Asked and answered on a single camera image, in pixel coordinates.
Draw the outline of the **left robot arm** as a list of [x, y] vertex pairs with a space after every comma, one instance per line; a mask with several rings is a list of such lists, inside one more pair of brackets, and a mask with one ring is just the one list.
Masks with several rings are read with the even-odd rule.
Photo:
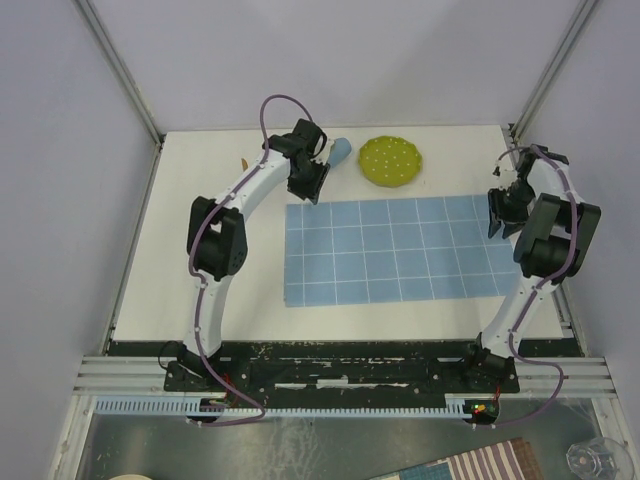
[[194, 320], [178, 362], [198, 389], [212, 389], [221, 378], [221, 366], [211, 358], [222, 345], [222, 319], [231, 282], [248, 256], [246, 221], [281, 184], [299, 199], [317, 204], [330, 170], [318, 157], [329, 150], [325, 132], [313, 121], [300, 119], [291, 132], [268, 137], [262, 157], [221, 194], [193, 201], [187, 253], [197, 293]]

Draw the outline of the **blue cup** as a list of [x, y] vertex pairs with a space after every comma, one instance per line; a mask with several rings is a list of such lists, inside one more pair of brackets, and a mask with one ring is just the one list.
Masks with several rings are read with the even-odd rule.
[[332, 141], [329, 149], [329, 155], [327, 163], [331, 167], [336, 167], [341, 162], [346, 160], [352, 152], [352, 145], [350, 141], [344, 137], [336, 138]]

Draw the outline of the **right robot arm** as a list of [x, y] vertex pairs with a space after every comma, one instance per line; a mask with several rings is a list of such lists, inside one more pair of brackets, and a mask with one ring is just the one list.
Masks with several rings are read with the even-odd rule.
[[538, 144], [514, 151], [519, 157], [511, 183], [487, 194], [488, 236], [518, 236], [513, 261], [519, 276], [458, 368], [460, 382], [472, 391], [515, 377], [527, 327], [544, 300], [579, 272], [602, 215], [578, 194], [566, 156]]

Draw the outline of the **blue checked cloth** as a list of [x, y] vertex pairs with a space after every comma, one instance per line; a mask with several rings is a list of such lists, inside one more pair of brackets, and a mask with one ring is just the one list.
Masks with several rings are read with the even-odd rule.
[[288, 307], [504, 296], [519, 268], [481, 195], [289, 204]]

